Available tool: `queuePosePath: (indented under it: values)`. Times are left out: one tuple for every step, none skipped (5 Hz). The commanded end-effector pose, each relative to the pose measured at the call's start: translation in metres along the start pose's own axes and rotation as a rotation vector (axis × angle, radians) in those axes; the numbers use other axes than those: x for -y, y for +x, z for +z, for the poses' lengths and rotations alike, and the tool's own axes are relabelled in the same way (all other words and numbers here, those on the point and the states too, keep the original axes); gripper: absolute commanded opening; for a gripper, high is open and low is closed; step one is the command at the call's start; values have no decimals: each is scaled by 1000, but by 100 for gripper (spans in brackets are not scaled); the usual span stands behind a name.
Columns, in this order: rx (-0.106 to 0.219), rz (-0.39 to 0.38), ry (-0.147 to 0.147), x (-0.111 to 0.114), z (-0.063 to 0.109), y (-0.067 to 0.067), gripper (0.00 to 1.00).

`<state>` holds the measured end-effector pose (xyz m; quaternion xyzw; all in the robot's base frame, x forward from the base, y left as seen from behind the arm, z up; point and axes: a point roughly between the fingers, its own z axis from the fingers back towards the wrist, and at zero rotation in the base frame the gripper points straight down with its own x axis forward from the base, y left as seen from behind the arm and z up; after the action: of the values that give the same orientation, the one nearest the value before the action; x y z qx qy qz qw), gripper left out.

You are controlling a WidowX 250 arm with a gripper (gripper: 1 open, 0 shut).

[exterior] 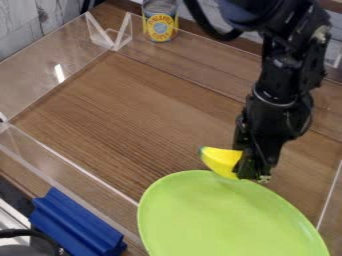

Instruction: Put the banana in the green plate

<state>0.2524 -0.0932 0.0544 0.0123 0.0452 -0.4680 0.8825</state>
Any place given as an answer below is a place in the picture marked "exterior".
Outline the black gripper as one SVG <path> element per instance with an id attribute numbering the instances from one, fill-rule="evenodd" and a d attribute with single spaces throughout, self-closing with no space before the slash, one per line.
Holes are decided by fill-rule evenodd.
<path id="1" fill-rule="evenodd" d="M 291 95 L 285 102 L 258 87 L 246 98 L 235 120 L 233 149 L 243 150 L 235 165 L 239 179 L 267 183 L 285 144 L 299 138 L 313 122 L 311 93 Z"/>

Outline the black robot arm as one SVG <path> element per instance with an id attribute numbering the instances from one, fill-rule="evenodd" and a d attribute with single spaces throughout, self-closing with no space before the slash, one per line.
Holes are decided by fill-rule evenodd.
<path id="1" fill-rule="evenodd" d="M 315 0 L 219 0 L 225 21 L 263 37 L 262 71 L 237 117 L 233 173 L 266 182 L 283 145 L 313 122 L 311 91 L 326 75 L 330 16 Z"/>

